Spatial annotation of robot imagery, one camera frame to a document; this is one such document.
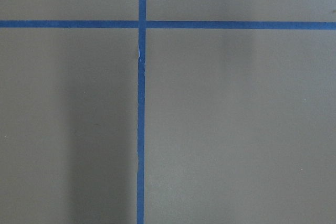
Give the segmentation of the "blue tape grid lines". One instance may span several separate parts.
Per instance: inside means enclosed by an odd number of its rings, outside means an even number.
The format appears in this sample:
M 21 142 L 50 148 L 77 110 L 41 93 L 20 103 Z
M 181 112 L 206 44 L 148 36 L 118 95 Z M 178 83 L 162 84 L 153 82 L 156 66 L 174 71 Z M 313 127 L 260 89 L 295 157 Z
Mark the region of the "blue tape grid lines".
M 1 20 L 2 28 L 136 28 L 138 30 L 137 88 L 137 223 L 144 223 L 145 78 L 147 29 L 271 29 L 335 30 L 335 22 L 232 20 L 147 20 L 146 0 L 138 0 L 138 20 Z

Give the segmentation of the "brown cardboard table cover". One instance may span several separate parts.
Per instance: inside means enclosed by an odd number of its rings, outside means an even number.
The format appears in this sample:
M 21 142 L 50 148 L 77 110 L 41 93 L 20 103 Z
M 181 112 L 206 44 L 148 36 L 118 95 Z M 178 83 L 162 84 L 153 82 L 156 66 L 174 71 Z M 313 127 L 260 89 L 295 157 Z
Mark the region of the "brown cardboard table cover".
M 335 0 L 146 0 L 147 20 L 335 22 Z M 1 0 L 138 20 L 138 0 Z M 144 223 L 335 223 L 335 30 L 147 29 Z M 1 27 L 1 223 L 137 223 L 136 28 Z

